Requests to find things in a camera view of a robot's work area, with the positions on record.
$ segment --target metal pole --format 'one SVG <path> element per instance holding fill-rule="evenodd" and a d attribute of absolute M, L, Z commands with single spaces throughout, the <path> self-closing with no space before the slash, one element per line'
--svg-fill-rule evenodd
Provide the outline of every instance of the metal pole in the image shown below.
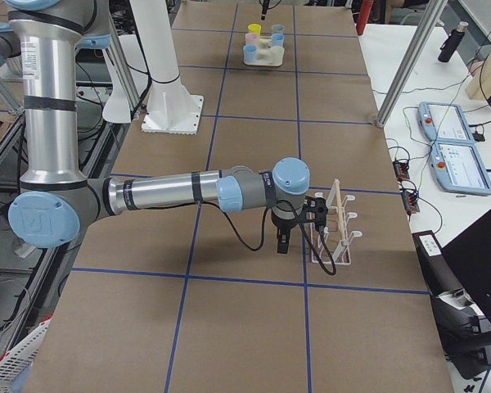
<path fill-rule="evenodd" d="M 16 97 L 11 93 L 11 91 L 7 88 L 6 84 L 3 83 L 0 78 L 0 99 L 6 104 L 7 109 L 13 114 L 19 116 L 24 111 L 22 105 L 16 100 Z"/>
<path fill-rule="evenodd" d="M 442 14 L 442 11 L 447 3 L 448 0 L 431 0 L 428 3 L 426 13 L 422 17 L 415 34 L 412 36 L 408 50 L 403 56 L 399 70 L 395 75 L 390 89 L 385 96 L 384 102 L 382 103 L 380 111 L 378 112 L 378 116 L 376 117 L 377 127 L 384 127 L 385 123 L 389 119 L 391 111 L 398 101 L 400 93 L 403 91 L 403 87 L 408 81 L 409 75 L 417 63 L 418 57 L 420 57 L 422 49 L 426 45 L 427 39 L 433 31 L 433 28 L 435 27 L 436 22 L 439 20 L 440 15 Z"/>
<path fill-rule="evenodd" d="M 140 102 L 140 97 L 138 96 L 137 86 L 134 83 L 133 76 L 131 75 L 131 71 L 128 67 L 124 50 L 122 49 L 118 34 L 116 33 L 115 23 L 110 15 L 109 28 L 111 32 L 111 41 L 110 46 L 106 49 L 106 51 L 110 56 L 113 65 L 115 66 L 116 74 L 118 75 L 122 89 L 125 92 L 125 96 L 128 99 L 129 109 L 132 111 L 136 108 L 135 119 L 137 119 L 140 115 L 140 108 L 137 108 L 137 105 Z"/>

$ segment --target blue cup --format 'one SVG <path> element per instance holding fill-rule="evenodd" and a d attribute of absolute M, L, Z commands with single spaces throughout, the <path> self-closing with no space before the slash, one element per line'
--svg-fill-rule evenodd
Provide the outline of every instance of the blue cup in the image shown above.
<path fill-rule="evenodd" d="M 255 45 L 245 45 L 244 46 L 244 62 L 254 63 L 256 60 L 256 46 Z"/>
<path fill-rule="evenodd" d="M 271 34 L 271 46 L 283 47 L 284 46 L 284 34 L 275 33 Z"/>

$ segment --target computer monitor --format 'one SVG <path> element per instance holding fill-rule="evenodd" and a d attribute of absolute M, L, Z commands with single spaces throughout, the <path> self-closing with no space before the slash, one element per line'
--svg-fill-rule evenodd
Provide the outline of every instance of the computer monitor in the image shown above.
<path fill-rule="evenodd" d="M 445 246 L 442 255 L 491 322 L 491 210 Z"/>

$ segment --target white desk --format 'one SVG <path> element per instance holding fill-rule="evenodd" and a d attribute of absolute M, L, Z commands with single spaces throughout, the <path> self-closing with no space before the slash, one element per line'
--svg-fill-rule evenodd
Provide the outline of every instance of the white desk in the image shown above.
<path fill-rule="evenodd" d="M 367 72 L 371 77 L 376 104 L 379 107 L 384 101 L 385 95 L 377 92 L 387 92 L 414 31 L 414 26 L 368 25 L 364 35 L 360 38 Z M 409 77 L 404 92 L 414 88 L 446 88 L 451 84 L 457 84 L 464 80 L 467 76 L 467 68 L 458 54 L 455 53 L 449 63 L 441 63 L 437 60 L 439 48 L 446 38 L 447 35 L 443 28 L 435 28 Z M 403 93 L 385 126 L 385 136 L 395 139 L 400 146 L 408 149 L 411 157 L 424 156 L 428 151 L 428 147 L 414 142 L 409 137 L 406 120 L 403 116 L 403 108 L 405 106 L 418 106 L 423 101 L 450 103 L 453 99 L 454 103 L 461 105 L 464 111 L 474 110 L 486 105 L 487 102 L 472 101 L 467 97 L 465 89 L 470 81 L 471 77 L 468 77 L 461 88 L 457 85 L 442 91 L 424 90 Z M 420 141 L 429 142 L 419 128 L 417 110 L 408 109 L 406 113 L 412 127 L 412 136 Z M 466 118 L 470 124 L 491 120 L 491 108 L 487 106 L 478 111 L 466 113 Z M 485 142 L 478 143 L 478 149 L 485 167 L 491 169 L 491 124 L 485 125 L 484 130 Z M 390 147 L 395 145 L 393 141 L 389 141 L 388 144 Z M 390 151 L 392 157 L 394 157 L 395 151 L 396 149 Z M 399 151 L 398 157 L 405 157 L 403 151 Z M 421 170 L 426 160 L 427 157 L 422 160 L 414 160 L 410 164 L 409 173 L 412 181 L 417 186 L 420 185 Z M 444 225 L 437 234 L 442 246 L 445 246 L 491 208 L 491 196 L 464 196 L 462 194 L 444 192 L 437 184 L 430 164 L 424 170 L 420 195 L 434 204 L 444 217 Z M 435 231 L 440 222 L 438 214 L 426 203 L 422 201 L 419 203 L 421 212 L 411 217 L 411 232 L 420 232 L 428 229 Z M 469 384 L 475 384 L 475 391 L 478 391 L 480 382 L 464 380 L 451 364 L 449 365 L 449 370 L 455 392 L 461 392 Z M 491 393 L 491 374 L 484 391 Z"/>

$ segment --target black cylinder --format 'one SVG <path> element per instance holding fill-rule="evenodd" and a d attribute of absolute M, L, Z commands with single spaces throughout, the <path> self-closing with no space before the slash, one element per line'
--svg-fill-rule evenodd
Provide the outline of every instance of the black cylinder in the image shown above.
<path fill-rule="evenodd" d="M 451 59 L 451 56 L 457 50 L 462 38 L 464 38 L 466 27 L 466 22 L 460 22 L 456 29 L 451 30 L 451 34 L 449 35 L 448 39 L 445 40 L 444 44 L 442 44 L 442 47 L 440 48 L 442 52 L 439 54 L 439 61 L 447 63 L 449 59 Z"/>

